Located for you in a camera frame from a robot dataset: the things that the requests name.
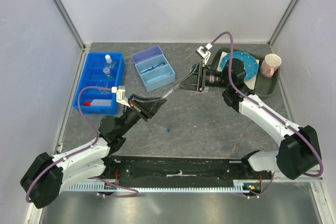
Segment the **blue cap tube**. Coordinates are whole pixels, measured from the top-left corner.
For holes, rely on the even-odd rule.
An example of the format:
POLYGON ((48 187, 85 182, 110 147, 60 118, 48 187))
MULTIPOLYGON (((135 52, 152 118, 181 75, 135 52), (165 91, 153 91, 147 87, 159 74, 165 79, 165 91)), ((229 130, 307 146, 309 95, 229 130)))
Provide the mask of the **blue cap tube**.
POLYGON ((179 85, 175 85, 165 95, 162 96, 162 99, 166 99, 171 93, 173 93, 174 91, 177 91, 179 88, 180 88, 179 85))
POLYGON ((162 131, 165 131, 165 132, 170 132, 170 129, 169 128, 166 128, 166 127, 163 127, 161 125, 158 125, 158 124, 153 124, 153 126, 157 129, 160 129, 162 131))

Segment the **clear flask white cap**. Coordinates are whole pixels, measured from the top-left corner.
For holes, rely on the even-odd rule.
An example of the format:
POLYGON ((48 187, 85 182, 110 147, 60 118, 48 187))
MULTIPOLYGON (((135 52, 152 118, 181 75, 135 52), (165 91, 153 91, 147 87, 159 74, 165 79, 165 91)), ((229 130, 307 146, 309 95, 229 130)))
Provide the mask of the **clear flask white cap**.
POLYGON ((105 67, 106 68, 114 68, 116 66, 116 61, 112 59, 112 57, 109 54, 105 55, 105 67))

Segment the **small glass beaker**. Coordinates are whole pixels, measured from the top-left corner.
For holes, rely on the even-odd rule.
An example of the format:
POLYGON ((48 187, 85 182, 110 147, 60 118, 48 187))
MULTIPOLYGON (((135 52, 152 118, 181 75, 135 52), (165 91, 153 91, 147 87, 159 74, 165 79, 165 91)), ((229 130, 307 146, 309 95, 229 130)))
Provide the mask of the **small glass beaker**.
POLYGON ((104 75, 106 76, 106 79, 107 80, 115 80, 113 74, 112 74, 112 71, 111 71, 111 68, 110 67, 104 67, 102 69, 102 72, 104 73, 104 75))

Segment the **blue safety glasses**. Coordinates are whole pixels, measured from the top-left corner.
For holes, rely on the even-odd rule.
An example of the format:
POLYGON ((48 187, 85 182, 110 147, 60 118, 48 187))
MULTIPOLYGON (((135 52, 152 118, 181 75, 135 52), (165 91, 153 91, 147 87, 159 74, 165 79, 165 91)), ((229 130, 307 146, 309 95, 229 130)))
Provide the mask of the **blue safety glasses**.
POLYGON ((152 70, 154 70, 154 69, 156 69, 156 68, 158 68, 160 66, 164 66, 164 65, 166 65, 165 62, 158 63, 156 66, 151 66, 150 68, 144 70, 143 72, 141 72, 141 74, 145 74, 147 72, 150 72, 150 71, 152 71, 152 70))

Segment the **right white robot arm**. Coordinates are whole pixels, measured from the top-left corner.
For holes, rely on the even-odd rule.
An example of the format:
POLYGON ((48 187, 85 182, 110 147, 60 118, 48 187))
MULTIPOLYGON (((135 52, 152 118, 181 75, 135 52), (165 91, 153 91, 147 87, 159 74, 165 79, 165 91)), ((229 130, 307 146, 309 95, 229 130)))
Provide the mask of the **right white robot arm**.
POLYGON ((209 87, 223 87, 225 103, 254 121, 277 143, 276 151, 254 151, 244 157, 240 172, 245 178, 254 178, 267 170, 281 172, 294 180, 301 175, 309 176, 308 171, 315 166, 319 166, 316 176, 321 176, 323 163, 316 130, 309 125, 301 127, 266 105, 245 85, 245 75, 244 64, 239 59, 229 60, 223 71, 199 62, 174 89, 202 92, 209 87))

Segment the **glass stirring pipette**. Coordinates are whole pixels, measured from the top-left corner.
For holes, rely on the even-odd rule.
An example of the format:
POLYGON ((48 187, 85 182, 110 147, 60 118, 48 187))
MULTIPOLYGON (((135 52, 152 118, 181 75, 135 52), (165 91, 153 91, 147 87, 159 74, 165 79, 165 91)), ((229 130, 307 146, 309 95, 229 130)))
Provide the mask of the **glass stirring pipette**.
POLYGON ((157 73, 152 73, 150 76, 149 76, 149 80, 151 79, 163 79, 165 77, 168 77, 170 76, 170 73, 169 72, 157 72, 157 73))

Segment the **glass funnel dish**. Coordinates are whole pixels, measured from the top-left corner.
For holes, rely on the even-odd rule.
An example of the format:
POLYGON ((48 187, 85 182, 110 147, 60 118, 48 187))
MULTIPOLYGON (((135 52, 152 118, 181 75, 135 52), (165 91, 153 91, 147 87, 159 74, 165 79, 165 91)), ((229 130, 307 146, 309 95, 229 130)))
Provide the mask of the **glass funnel dish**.
POLYGON ((108 82, 105 80, 100 80, 97 82, 96 86, 99 87, 99 92, 101 94, 110 94, 110 88, 108 87, 108 82))

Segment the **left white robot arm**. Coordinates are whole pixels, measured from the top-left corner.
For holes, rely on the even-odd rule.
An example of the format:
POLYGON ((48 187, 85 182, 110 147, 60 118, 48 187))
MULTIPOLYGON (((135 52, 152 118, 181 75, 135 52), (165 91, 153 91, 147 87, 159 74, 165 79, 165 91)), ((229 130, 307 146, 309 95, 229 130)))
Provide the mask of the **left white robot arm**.
POLYGON ((25 199, 36 208, 44 208, 68 187, 88 178, 111 178, 115 165, 107 157, 125 143, 127 131, 139 120, 149 121, 166 102, 165 98, 142 98, 135 94, 120 116, 107 115, 100 121, 95 138, 62 154, 50 156, 44 152, 36 156, 20 185, 25 199))

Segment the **red cap wash bottle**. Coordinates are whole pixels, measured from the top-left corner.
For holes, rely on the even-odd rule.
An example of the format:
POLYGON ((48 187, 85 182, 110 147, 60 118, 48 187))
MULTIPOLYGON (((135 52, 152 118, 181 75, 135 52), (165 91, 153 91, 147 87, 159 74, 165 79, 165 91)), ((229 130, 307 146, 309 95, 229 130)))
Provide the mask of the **red cap wash bottle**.
POLYGON ((111 99, 93 99, 92 101, 87 101, 83 106, 102 106, 102 107, 111 107, 111 99))

